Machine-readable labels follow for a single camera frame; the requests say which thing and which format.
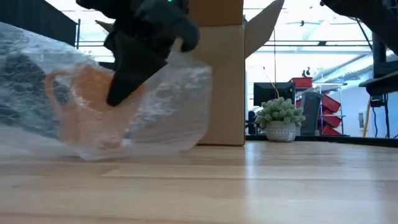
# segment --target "black monitor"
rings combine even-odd
[[[274,83],[278,89],[279,97],[295,101],[295,85],[293,82]],[[261,103],[277,98],[275,88],[271,83],[254,83],[254,106],[261,106]]]

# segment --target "wooden tabletop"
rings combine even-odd
[[[1,224],[398,223],[398,151],[324,142],[85,162],[0,143]]]

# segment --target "plastic wrap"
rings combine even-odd
[[[72,46],[0,23],[0,146],[87,160],[190,149],[208,126],[211,68],[177,52],[168,62],[112,108],[112,71]]]

